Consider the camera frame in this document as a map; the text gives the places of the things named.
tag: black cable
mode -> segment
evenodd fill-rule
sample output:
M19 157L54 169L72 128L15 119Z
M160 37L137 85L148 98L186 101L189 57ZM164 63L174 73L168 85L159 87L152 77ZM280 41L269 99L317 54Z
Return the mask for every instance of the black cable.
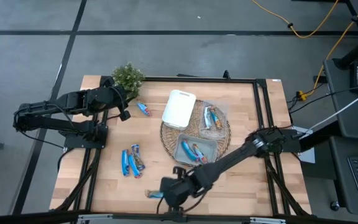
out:
M124 100L122 99L121 94L118 92L118 90L115 87L110 86L110 88L112 88L118 94L119 98L121 99L121 105L122 107L124 107Z
M310 92L313 91L313 90L317 90L318 88L320 88L320 87L323 86L324 84L325 84L325 83L322 83L322 84L320 84L319 86L317 86L316 88L311 89L311 90L309 90L309 91L307 91L307 92L304 92L303 94L307 94L307 93L310 93ZM290 100L290 101L287 101L287 103L293 102L294 99L298 99L298 96L294 96L294 98L292 98L292 100Z
M336 91L336 92L333 92L333 93L329 93L329 94L327 94L327 95L321 96L321 97L319 97L319 98L317 98L317 99L314 99L314 100L308 102L307 104L305 104L305 105L299 107L299 108L296 109L295 111L291 111L290 113L295 113L295 112L297 112L298 110L300 110L300 109L302 109L302 108L308 106L309 104L311 104L311 103L313 103L313 102L315 102L315 101L321 100L321 99L323 99L323 98L325 98L325 97L327 97L327 96L332 96L332 95L335 95L336 93L342 93L342 92L345 92L345 91L355 90L355 89L358 89L358 87L353 87L353 88L349 88L349 89L346 89L346 90L341 90L341 91Z
M65 151L60 157L59 160L57 161L57 172L59 172L60 169L60 162L62 161L63 157L65 157L65 155L67 153L69 153L71 150L73 150L74 148L68 148L67 151Z
M74 128L74 129L76 129L76 127L74 126L74 124L73 124L73 121L70 119L70 117L67 115L67 112L65 111L65 110L63 110L63 108L61 108L60 106L58 106L58 105L56 105L56 104L54 104L54 103L48 103L47 104L47 106L48 105L50 105L50 106L54 106L54 107L56 107L58 110L60 110L62 113L63 113L63 115L66 117L66 119L67 119L67 121L70 123L70 125Z
M185 209L183 211L183 213L190 211L191 209L195 208L198 204L200 204L200 202L204 199L205 195L206 195L206 192L200 197L200 199L198 199L198 201L194 205L192 205L191 207Z
M319 86L317 86L316 88L314 88L314 89L312 89L312 90L309 90L309 91L303 93L302 95L307 94L307 93L310 93L310 92L313 91L313 90L317 90L318 88L322 87L322 85L324 85L324 83L320 84ZM292 98L291 101L287 101L287 103L291 103L291 102L292 102L292 105L291 105L291 107L289 107L288 111L291 111L292 108L296 105L296 103L297 103L298 101L299 101L298 96L294 96L294 98Z
M57 144L55 144L55 143L48 142L48 141L45 141L45 140L41 140L41 139L37 139L37 138L31 137L31 136L28 136L28 135L24 134L22 131L20 131L20 133L22 133L22 134L23 134L25 137L27 137L27 138L31 138L31 139L33 139L33 140L37 140L37 141L40 141L40 142L48 143L48 144L51 144L51 145L53 145L53 146L56 146L56 147L59 147L59 148L63 149L63 146L59 146L59 145L57 145Z
M299 162L302 162L301 159L299 159L298 155L295 154L295 152L291 152L291 154L292 154L293 156L295 156L295 158L298 159Z
M289 127L292 127L292 124L285 126L285 127L277 127L277 129L284 129L284 128L289 128Z
M107 120L113 119L113 118L118 118L118 117L119 117L119 115L111 116L111 117L108 117Z
M156 214L158 214L158 211L160 210L160 205L163 199L164 199L164 195L162 195L160 201L158 202Z

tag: woven basket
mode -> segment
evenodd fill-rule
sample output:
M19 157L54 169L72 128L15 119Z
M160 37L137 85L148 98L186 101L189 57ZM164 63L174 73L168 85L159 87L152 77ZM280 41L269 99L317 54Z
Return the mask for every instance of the woven basket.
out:
M203 101L196 100L196 103L193 108L193 112L191 113L190 122L187 128L184 131L180 131L177 129L169 128L166 125L161 122L161 128L160 128L160 137L162 145L164 146L166 152L170 157L173 158L173 153L175 151L175 148L177 146L177 140L180 133L185 133L189 136L193 136L196 138L202 138L200 136L200 122L203 115L201 114L201 109L203 107ZM216 160L220 159L223 154L227 151L229 145L230 145L230 138L231 138L231 132L230 132L230 125L229 121L226 121L226 135L224 138L220 140L216 140L218 143L218 151L216 155ZM183 162L179 162L180 164L186 165L186 166L194 166L193 164L187 164Z

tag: green plant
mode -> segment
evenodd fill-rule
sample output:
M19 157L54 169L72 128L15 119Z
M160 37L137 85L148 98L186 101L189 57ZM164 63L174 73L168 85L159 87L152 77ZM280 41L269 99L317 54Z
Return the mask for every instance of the green plant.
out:
M127 98L139 96L139 88L144 80L144 74L139 69L128 63L116 68L111 75L116 85L122 86L127 91Z

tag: wooden table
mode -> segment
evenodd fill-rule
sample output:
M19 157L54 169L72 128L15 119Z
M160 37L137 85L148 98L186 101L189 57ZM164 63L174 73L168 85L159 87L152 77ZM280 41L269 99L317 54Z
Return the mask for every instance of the wooden table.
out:
M100 76L86 75L81 89L99 87ZM290 118L280 80L266 80L274 124L288 126ZM161 117L172 90L183 90L196 95L200 100L224 101L229 105L228 120L231 126L231 144L227 152L238 148L244 138L258 126L255 98L251 84L243 83L192 83L192 82L145 82L140 90L141 100L149 107L152 117L146 117L134 102L129 103L131 118L122 122L119 118L108 121L109 133L106 147L102 150L96 185L93 195L93 212L125 212L153 214L159 199L145 197L145 190L158 190L161 178L172 175L177 163L165 152L160 140ZM263 93L259 90L264 121L267 115ZM110 110L109 116L118 110ZM91 119L82 115L74 121ZM140 179L133 175L123 177L121 152L132 144L140 145L140 153L146 169ZM59 206L73 190L80 176L84 149L74 149L61 163L50 208ZM281 155L286 186L296 201L307 212L311 212L302 169L298 160L289 153ZM280 191L276 186L279 211L283 212ZM85 186L80 208L85 207ZM189 198L183 208L197 201ZM165 202L160 212L168 209ZM248 158L223 173L204 200L193 210L194 215L272 215L267 176L263 159Z

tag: white plastic lid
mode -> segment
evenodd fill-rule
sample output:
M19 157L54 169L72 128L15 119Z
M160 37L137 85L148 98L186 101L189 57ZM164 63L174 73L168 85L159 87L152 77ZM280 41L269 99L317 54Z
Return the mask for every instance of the white plastic lid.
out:
M172 90L162 115L162 121L178 128L187 127L195 102L196 96L194 94Z

